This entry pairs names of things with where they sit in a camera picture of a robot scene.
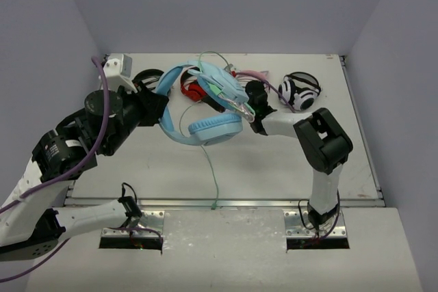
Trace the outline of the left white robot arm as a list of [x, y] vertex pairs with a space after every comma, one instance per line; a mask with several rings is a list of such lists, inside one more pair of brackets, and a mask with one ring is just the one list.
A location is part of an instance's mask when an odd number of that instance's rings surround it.
[[136, 197], [126, 193], [100, 206], [54, 205], [62, 191], [97, 166], [97, 156], [114, 155], [136, 127], [158, 123], [169, 98], [142, 83], [135, 87], [135, 92], [120, 87], [90, 93], [82, 109], [41, 137], [1, 207], [1, 261], [36, 259], [59, 242], [93, 230], [145, 230], [146, 214]]

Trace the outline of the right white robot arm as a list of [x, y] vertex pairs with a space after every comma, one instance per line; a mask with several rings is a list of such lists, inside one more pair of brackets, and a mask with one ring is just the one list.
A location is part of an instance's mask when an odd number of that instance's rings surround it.
[[279, 112], [269, 106], [263, 83], [251, 81], [245, 91], [255, 110], [250, 123], [255, 133], [296, 138], [308, 164], [313, 168], [312, 192], [307, 211], [314, 230], [319, 230], [339, 211], [338, 187], [342, 166], [353, 150], [353, 144], [327, 108], [313, 113]]

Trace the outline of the large light blue headphones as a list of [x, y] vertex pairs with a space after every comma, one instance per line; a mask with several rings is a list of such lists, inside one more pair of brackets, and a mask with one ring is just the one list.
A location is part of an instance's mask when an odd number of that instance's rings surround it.
[[189, 60], [169, 68], [157, 83], [155, 93], [168, 96], [183, 74], [197, 82], [209, 101], [189, 101], [177, 98], [188, 111], [199, 110], [186, 127], [175, 122], [174, 109], [181, 105], [168, 104], [159, 118], [159, 127], [170, 140], [186, 146], [212, 146], [233, 139], [243, 131], [244, 120], [252, 120], [255, 111], [249, 105], [248, 95], [235, 77], [225, 69], [203, 60]]

